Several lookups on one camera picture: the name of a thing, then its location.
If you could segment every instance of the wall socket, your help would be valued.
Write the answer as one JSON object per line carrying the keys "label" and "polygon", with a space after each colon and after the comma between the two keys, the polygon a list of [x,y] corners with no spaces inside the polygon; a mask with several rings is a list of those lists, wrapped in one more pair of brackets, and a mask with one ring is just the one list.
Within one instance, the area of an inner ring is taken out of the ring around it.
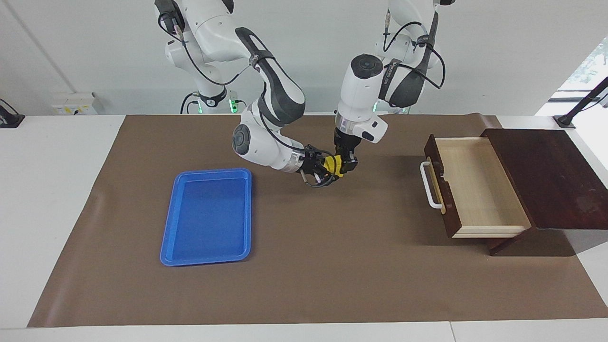
{"label": "wall socket", "polygon": [[101,102],[91,92],[55,93],[51,104],[56,115],[98,115]]}

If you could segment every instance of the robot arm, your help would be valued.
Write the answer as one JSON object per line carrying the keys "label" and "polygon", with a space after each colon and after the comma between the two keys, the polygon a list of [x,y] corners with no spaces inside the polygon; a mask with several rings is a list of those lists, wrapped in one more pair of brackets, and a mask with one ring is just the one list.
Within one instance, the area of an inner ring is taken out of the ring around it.
{"label": "robot arm", "polygon": [[264,80],[261,96],[241,114],[233,133],[232,147],[238,155],[284,172],[314,175],[314,186],[333,181],[335,172],[323,166],[322,151],[280,134],[281,128],[303,116],[304,94],[266,45],[251,30],[234,23],[232,0],[183,0],[179,5],[173,0],[156,0],[156,7],[159,22],[163,20],[168,33],[177,34],[174,38],[181,43],[168,45],[168,51],[174,51],[170,56],[173,61],[175,56],[181,61],[188,58],[191,63],[183,68],[195,77],[199,92],[209,97],[225,92],[226,83],[218,82],[219,72],[208,65],[213,61],[247,58]]}
{"label": "robot arm", "polygon": [[[454,1],[391,0],[385,34],[376,44],[382,59],[364,54],[349,64],[336,111],[334,135],[341,175],[357,166],[354,149],[362,139],[378,143],[388,129],[374,112],[378,99],[396,108],[417,103],[428,81],[426,72],[438,60],[434,53],[439,19],[436,7]],[[408,34],[389,33],[392,16],[402,26],[398,33],[407,29]]]}

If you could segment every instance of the yellow block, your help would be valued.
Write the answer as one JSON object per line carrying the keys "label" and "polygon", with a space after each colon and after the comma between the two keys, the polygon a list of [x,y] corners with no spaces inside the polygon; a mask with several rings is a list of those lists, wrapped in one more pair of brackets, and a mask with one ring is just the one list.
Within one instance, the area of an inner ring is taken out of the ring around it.
{"label": "yellow block", "polygon": [[[336,156],[336,162],[338,163],[338,165],[336,167],[336,176],[344,177],[344,174],[340,173],[340,169],[342,168],[342,157]],[[323,166],[327,169],[327,171],[333,173],[334,159],[332,157],[325,157],[325,163],[323,164]]]}

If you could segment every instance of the white drawer handle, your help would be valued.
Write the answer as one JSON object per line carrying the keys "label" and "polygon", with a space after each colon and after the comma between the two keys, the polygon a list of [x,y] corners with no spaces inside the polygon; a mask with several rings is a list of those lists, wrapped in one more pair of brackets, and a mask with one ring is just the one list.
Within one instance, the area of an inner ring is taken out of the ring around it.
{"label": "white drawer handle", "polygon": [[438,204],[433,201],[433,195],[430,192],[429,180],[426,177],[425,166],[431,166],[430,161],[424,161],[420,164],[420,174],[422,175],[422,182],[424,183],[424,189],[426,190],[426,198],[429,200],[429,205],[434,209],[443,209],[443,204]]}

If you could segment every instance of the brown paper sheet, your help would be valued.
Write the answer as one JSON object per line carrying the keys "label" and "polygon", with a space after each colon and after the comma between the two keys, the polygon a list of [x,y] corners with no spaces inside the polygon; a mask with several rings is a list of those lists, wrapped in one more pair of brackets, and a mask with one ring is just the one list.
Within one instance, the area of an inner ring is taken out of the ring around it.
{"label": "brown paper sheet", "polygon": [[[479,136],[495,117],[392,116],[359,167],[326,189],[232,151],[233,116],[130,116],[44,289],[30,327],[476,321],[607,317],[577,257],[490,257],[449,239],[418,166],[428,136]],[[332,149],[333,118],[285,135]],[[243,262],[159,261],[175,176],[247,167]]]}

